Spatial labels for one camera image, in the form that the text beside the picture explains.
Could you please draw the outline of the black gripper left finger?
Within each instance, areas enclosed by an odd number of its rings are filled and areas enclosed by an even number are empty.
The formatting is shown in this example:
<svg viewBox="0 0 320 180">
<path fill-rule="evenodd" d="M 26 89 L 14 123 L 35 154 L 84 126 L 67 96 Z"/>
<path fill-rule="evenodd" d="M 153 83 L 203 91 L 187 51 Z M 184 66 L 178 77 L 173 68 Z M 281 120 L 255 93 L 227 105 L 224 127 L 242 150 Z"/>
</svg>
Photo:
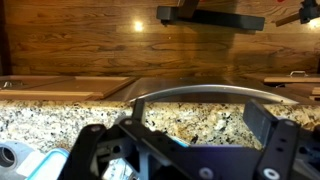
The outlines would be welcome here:
<svg viewBox="0 0 320 180">
<path fill-rule="evenodd" d="M 111 128 L 102 124 L 85 126 L 67 158 L 58 180 L 102 180 L 112 160 L 122 159 L 140 180 L 169 180 L 174 166 L 160 154 L 174 141 L 152 132 L 143 124 L 145 100 L 134 102 L 132 115 L 119 119 Z"/>
</svg>

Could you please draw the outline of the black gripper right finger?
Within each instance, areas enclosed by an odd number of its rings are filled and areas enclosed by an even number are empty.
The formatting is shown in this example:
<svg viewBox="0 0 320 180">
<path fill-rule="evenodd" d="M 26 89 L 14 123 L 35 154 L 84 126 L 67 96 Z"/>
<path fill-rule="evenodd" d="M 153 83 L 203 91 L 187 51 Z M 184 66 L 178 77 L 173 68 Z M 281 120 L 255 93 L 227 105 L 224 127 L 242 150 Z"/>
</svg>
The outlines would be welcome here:
<svg viewBox="0 0 320 180">
<path fill-rule="evenodd" d="M 287 118 L 277 118 L 249 100 L 243 120 L 262 145 L 255 176 L 262 180 L 320 180 L 319 127 L 306 130 Z"/>
</svg>

